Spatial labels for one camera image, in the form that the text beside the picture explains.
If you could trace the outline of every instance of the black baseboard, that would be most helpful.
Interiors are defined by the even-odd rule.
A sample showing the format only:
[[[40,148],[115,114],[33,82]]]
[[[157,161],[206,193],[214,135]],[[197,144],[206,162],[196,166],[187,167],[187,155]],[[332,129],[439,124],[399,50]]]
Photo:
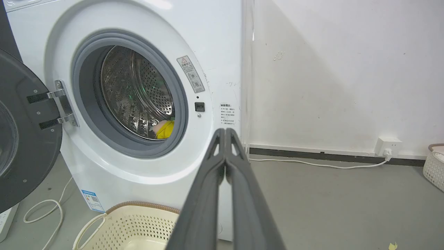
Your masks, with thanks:
[[[384,158],[382,157],[339,155],[339,154],[328,154],[324,152],[306,153],[306,152],[295,152],[295,151],[285,151],[285,150],[276,150],[276,149],[257,149],[257,148],[250,148],[250,154],[309,158],[309,159],[319,159],[319,160],[328,160],[328,161],[362,162],[370,164],[377,164],[384,160]],[[389,161],[388,164],[422,167],[424,166],[424,162],[425,160],[393,158]]]

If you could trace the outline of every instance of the gray floor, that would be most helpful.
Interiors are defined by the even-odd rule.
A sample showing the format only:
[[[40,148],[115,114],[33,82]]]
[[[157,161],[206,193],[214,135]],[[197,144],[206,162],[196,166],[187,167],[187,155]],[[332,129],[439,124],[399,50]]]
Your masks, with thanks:
[[[391,242],[399,250],[444,249],[444,193],[422,176],[422,168],[341,170],[283,162],[253,162],[252,167],[289,250],[386,250]],[[70,177],[59,157],[44,182],[21,202],[0,250],[44,246],[59,212],[32,224],[23,223],[23,215],[41,200],[58,199]],[[98,214],[88,209],[75,184],[67,189],[62,207],[64,222],[50,246],[54,250],[71,249],[79,230]],[[232,249],[232,244],[221,241],[218,249]]]

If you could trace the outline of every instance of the perforated metal drum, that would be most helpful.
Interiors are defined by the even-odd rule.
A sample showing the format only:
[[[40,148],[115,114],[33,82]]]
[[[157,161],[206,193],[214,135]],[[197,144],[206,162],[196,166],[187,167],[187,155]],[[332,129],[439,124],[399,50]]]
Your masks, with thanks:
[[[156,140],[151,127],[174,118],[166,82],[155,66],[135,51],[114,46],[100,72],[103,97],[117,121],[132,133]]]

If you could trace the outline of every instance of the white wall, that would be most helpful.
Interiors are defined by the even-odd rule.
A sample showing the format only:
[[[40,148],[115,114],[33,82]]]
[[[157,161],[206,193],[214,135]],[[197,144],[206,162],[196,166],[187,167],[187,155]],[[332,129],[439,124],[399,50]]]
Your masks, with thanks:
[[[444,2],[256,0],[251,147],[422,158],[444,142]]]

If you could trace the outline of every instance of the beige laundry basket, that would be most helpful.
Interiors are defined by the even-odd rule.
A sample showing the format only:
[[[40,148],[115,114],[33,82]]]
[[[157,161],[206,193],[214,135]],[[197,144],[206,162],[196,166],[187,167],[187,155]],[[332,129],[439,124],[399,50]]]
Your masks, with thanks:
[[[422,172],[433,185],[444,191],[444,143],[432,144],[428,149],[430,153],[425,160]]]
[[[90,220],[74,241],[74,250],[163,250],[173,232],[179,210],[146,202],[124,202]],[[97,220],[100,226],[78,246]]]

